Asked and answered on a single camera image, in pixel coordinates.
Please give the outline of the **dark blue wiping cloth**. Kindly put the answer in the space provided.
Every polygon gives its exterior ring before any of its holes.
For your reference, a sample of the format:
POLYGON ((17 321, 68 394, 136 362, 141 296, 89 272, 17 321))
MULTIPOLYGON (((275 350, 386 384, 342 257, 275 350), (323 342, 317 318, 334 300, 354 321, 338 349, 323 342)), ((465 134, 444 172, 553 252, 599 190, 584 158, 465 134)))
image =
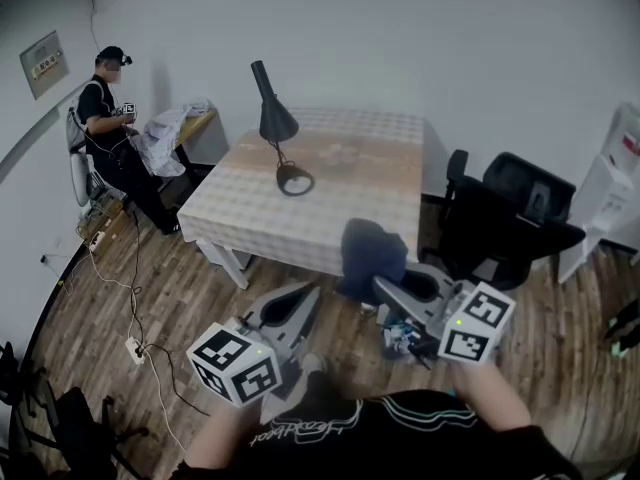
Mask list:
POLYGON ((342 278, 337 292, 357 303, 381 304, 373 280, 381 276, 399 283, 404 277, 408 248, 396 233, 386 232, 378 223, 354 218, 341 240, 342 278))

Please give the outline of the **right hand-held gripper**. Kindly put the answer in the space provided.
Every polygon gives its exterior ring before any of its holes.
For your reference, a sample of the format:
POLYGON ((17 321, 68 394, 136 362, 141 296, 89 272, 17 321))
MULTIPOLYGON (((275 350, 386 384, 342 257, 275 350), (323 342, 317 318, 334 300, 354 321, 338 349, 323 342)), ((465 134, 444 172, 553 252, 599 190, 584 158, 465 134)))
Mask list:
POLYGON ((468 364, 488 361, 516 307, 514 299, 485 282, 457 281, 433 265, 408 264, 399 282, 375 276, 374 294, 392 311, 426 324, 441 298, 444 309, 429 321, 439 340, 437 357, 468 364))

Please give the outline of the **grey chair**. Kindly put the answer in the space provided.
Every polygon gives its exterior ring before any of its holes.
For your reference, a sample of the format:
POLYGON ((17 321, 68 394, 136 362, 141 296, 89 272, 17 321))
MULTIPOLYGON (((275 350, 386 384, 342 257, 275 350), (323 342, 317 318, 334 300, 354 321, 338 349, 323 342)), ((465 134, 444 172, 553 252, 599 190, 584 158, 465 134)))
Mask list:
POLYGON ((84 208, 97 202, 107 192, 107 186, 93 168, 89 156, 84 151, 69 153, 72 185, 77 204, 84 208))

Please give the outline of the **pile of small items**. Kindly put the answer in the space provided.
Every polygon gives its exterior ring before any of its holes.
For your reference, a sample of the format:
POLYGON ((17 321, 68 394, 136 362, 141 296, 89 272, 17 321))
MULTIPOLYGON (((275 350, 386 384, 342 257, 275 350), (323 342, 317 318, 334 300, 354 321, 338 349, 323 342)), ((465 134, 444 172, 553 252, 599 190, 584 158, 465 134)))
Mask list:
POLYGON ((439 342, 409 320, 386 319, 381 326, 382 356, 420 364, 428 370, 437 360, 439 342))

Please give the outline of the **person's right forearm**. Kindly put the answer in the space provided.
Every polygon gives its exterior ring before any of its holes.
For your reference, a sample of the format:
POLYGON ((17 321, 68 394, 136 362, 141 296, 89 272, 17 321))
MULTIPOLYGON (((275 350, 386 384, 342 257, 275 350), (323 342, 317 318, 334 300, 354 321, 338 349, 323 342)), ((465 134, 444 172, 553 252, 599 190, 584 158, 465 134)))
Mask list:
POLYGON ((448 372, 456 394, 494 431, 532 425, 528 408, 494 363, 450 362, 448 372))

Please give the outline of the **table with checkered tablecloth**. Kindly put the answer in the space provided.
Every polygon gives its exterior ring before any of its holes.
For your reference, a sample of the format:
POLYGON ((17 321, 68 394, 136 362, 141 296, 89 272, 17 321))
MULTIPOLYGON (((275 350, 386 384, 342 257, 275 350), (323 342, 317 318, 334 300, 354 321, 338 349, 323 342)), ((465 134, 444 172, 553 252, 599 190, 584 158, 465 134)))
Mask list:
POLYGON ((281 145, 315 180, 302 196, 281 193, 276 151, 252 129, 181 207, 185 241, 248 283, 234 253, 339 276, 341 240, 353 218, 396 233, 417 258, 422 194, 423 117, 335 108, 294 108, 300 129, 281 145))

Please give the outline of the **small cloth-covered side table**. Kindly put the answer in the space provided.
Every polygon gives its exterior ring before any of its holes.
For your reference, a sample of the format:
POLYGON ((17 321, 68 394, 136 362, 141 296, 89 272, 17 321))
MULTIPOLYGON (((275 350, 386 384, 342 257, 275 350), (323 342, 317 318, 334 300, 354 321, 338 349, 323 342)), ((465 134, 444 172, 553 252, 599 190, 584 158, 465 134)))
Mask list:
POLYGON ((174 106, 150 119, 143 131, 131 138, 150 174, 161 178, 181 176, 186 168, 173 157, 181 130, 188 118, 199 118, 214 109, 205 98, 174 106))

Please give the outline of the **white water dispenser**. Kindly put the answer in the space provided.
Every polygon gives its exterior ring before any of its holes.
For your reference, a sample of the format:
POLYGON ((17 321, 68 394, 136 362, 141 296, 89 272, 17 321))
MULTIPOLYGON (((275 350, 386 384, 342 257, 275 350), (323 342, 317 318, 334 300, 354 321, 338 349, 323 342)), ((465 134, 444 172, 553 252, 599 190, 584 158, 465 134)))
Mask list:
POLYGON ((584 239, 559 255, 557 281, 565 283, 620 223, 640 197, 640 108, 620 104, 603 146, 573 198, 569 223, 585 232, 584 239))

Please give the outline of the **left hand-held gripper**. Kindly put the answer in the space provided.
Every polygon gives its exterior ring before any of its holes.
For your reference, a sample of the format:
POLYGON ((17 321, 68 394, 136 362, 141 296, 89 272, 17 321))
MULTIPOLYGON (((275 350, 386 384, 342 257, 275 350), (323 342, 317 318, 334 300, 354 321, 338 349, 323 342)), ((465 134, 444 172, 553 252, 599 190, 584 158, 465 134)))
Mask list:
POLYGON ((288 398, 300 379, 299 348, 320 304, 320 287, 289 284, 259 296, 243 318, 212 324, 187 350, 201 383, 236 407, 271 394, 288 398))

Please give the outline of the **grey wall panel box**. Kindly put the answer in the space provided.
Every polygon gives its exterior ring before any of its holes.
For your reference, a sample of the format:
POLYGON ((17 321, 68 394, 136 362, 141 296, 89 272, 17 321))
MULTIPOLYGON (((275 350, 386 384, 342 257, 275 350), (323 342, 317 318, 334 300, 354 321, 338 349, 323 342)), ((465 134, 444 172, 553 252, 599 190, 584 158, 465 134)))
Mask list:
POLYGON ((35 100, 69 73, 67 59, 56 31, 23 51, 20 61, 35 100))

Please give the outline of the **cardboard boxes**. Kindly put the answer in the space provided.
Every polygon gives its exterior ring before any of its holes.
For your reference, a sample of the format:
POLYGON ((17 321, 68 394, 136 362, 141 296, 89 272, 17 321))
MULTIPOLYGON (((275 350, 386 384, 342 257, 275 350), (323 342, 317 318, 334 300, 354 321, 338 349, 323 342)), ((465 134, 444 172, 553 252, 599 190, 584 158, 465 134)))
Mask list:
POLYGON ((130 218, 123 209, 123 202, 105 196, 96 202, 83 217, 76 233, 83 245, 95 256, 103 256, 129 225, 130 218))

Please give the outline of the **black desk lamp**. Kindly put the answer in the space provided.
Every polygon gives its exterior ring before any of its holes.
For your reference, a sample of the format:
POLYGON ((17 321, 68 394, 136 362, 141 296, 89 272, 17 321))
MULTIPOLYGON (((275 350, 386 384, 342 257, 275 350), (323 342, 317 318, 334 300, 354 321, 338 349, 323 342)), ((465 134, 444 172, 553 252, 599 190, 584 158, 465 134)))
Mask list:
POLYGON ((259 134, 276 152, 276 185, 287 197, 308 194, 315 186, 314 177, 293 160, 289 160, 280 144, 294 138, 300 126, 298 121, 278 100, 262 60, 251 64, 251 70, 261 97, 259 134))

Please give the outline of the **person's left forearm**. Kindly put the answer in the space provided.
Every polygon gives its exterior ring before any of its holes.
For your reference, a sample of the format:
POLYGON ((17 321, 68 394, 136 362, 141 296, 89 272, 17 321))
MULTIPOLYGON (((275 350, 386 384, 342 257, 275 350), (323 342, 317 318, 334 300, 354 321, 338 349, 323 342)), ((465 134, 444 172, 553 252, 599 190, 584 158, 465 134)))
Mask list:
POLYGON ((186 449, 184 462, 191 468, 226 468, 245 434, 259 425, 260 416, 260 400, 244 407, 226 402, 216 406, 186 449))

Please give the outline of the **person's black printed shirt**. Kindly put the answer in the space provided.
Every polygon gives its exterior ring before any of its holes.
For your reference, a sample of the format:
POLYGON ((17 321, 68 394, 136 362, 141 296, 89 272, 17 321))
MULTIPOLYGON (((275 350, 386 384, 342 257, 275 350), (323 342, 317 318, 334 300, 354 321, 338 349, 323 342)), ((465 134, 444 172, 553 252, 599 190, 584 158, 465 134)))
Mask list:
POLYGON ((245 434, 224 469, 170 480, 583 480, 531 426, 491 429, 453 390, 342 396, 327 373, 301 401, 245 434))

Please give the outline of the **black chair base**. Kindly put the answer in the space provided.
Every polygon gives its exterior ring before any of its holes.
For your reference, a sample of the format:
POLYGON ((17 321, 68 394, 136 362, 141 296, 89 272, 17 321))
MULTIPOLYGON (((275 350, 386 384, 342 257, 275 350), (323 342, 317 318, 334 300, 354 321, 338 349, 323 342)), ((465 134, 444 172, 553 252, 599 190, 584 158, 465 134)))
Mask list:
POLYGON ((32 409, 31 402, 40 408, 46 408, 36 393, 40 381, 46 374, 47 370, 44 367, 33 369, 33 362, 29 359, 26 360, 25 366, 20 366, 12 344, 9 341, 5 345, 0 344, 0 402, 11 409, 10 424, 14 424, 21 432, 28 445, 35 441, 58 450, 59 447, 54 441, 27 429, 20 412, 22 402, 26 404, 27 414, 32 418, 36 417, 36 412, 32 409))

